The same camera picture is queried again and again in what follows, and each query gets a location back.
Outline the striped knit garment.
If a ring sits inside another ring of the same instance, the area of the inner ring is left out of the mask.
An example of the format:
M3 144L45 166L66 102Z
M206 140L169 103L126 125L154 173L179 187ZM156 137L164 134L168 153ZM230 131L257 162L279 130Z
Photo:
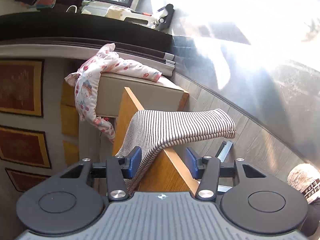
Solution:
M136 175L132 179L125 179L129 194L133 193L163 149L219 137L233 139L235 134L234 120L219 108L201 112L136 112L117 153L125 157L136 146L142 149L142 159Z

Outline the yellow cushion left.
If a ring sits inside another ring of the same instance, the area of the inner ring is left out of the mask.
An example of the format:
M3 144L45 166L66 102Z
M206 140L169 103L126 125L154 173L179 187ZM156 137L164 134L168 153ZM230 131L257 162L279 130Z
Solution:
M66 165L71 166L72 164L77 163L79 161L78 146L64 140L62 142Z

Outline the yellow cushion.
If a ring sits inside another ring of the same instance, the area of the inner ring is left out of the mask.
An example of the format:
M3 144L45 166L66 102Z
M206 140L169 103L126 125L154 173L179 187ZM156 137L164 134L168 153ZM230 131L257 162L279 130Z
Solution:
M78 146L64 140L62 142L66 165L71 166L72 164L77 163L79 161Z
M75 107L74 88L66 81L62 83L61 104Z
M71 137L79 136L79 115L75 107L60 105L61 132Z

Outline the beige sofa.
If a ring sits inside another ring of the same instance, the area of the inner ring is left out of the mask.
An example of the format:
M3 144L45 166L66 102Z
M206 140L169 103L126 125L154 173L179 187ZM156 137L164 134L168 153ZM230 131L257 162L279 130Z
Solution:
M99 116L116 118L120 109L123 90L129 87L145 109L159 111L182 111L189 98L189 93L161 76L158 82L104 73L98 88L96 113ZM79 158L100 161L103 155L111 154L111 143L101 139L98 129L88 122L79 122Z

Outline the yellow cushion middle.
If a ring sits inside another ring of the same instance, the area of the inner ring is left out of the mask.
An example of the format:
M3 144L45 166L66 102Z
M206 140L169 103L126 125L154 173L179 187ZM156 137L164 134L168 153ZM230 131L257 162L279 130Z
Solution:
M60 105L61 132L71 137L79 136L79 115L75 107Z

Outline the yellow cushion right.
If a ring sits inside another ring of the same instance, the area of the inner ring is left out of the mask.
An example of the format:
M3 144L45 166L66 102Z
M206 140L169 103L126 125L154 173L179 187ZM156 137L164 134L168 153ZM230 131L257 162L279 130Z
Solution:
M74 88L66 81L62 83L61 104L75 107Z

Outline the red gold framed picture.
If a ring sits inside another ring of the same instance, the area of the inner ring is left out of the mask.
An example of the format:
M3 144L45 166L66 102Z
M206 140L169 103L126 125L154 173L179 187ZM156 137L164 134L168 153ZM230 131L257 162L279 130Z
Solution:
M1 160L51 169L46 133L1 126Z
M43 117L44 60L1 59L1 112Z

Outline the floral pink white blanket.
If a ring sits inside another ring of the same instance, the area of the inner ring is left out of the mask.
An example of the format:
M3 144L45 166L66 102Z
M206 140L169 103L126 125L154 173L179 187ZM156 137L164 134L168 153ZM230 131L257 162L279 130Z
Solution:
M109 141L114 142L116 132L108 116L119 106L120 85L104 74L127 76L157 82L162 72L131 59L123 59L115 51L116 45L108 43L81 65L65 81L74 88L75 108L81 121L97 128Z

